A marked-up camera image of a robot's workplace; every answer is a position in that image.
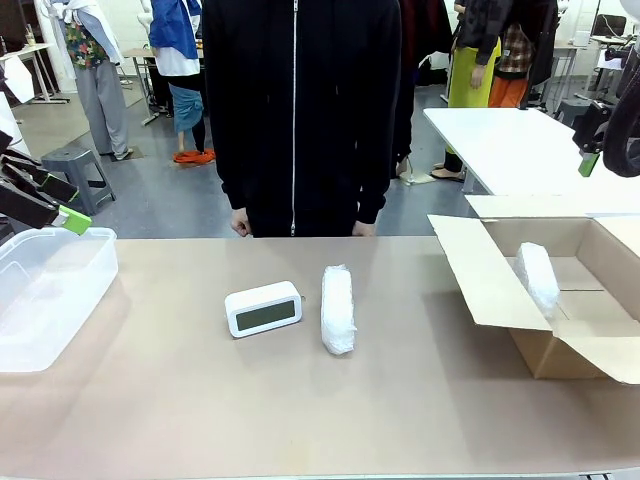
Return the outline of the person's right hand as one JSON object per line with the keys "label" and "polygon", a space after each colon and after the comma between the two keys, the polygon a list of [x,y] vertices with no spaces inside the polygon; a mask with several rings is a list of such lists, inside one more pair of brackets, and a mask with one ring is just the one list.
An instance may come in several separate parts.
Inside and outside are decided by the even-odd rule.
{"label": "person's right hand", "polygon": [[234,209],[231,214],[231,228],[241,237],[252,234],[249,218],[245,208]]}

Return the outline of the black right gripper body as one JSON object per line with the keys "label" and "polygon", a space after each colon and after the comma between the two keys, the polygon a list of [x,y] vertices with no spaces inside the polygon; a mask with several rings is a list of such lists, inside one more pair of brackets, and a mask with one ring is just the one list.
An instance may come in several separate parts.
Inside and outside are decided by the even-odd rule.
{"label": "black right gripper body", "polygon": [[580,150],[601,150],[613,108],[610,104],[592,101],[587,110],[576,117],[573,142]]}

